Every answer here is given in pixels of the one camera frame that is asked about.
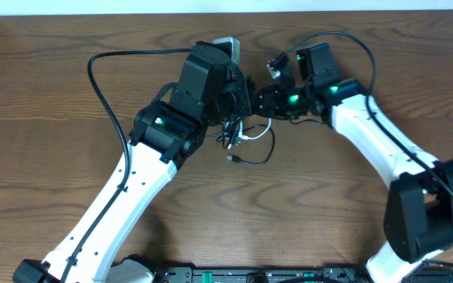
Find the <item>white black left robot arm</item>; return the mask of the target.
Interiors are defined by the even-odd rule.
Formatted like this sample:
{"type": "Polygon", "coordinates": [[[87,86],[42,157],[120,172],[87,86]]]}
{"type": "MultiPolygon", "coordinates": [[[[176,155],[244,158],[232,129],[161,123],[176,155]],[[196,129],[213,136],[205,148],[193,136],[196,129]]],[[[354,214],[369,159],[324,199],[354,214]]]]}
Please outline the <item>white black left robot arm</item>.
{"type": "Polygon", "coordinates": [[[153,198],[203,143],[209,127],[251,114],[252,82],[232,37],[186,50],[179,81],[162,87],[121,134],[114,172],[68,236],[43,260],[26,259],[15,282],[151,282],[144,264],[114,259],[153,198]]]}

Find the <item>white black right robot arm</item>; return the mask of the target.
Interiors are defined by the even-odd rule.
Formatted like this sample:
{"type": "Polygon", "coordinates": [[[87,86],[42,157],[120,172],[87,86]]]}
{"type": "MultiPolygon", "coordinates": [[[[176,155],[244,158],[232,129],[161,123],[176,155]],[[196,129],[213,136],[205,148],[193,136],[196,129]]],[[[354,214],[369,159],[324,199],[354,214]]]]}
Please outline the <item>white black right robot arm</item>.
{"type": "Polygon", "coordinates": [[[438,264],[453,247],[453,160],[442,162],[413,143],[378,108],[370,89],[342,79],[328,44],[296,52],[304,85],[295,83],[287,53],[267,68],[275,83],[256,100],[259,116],[292,120],[305,114],[347,138],[380,175],[388,191],[386,242],[366,262],[372,282],[403,282],[438,264]]]}

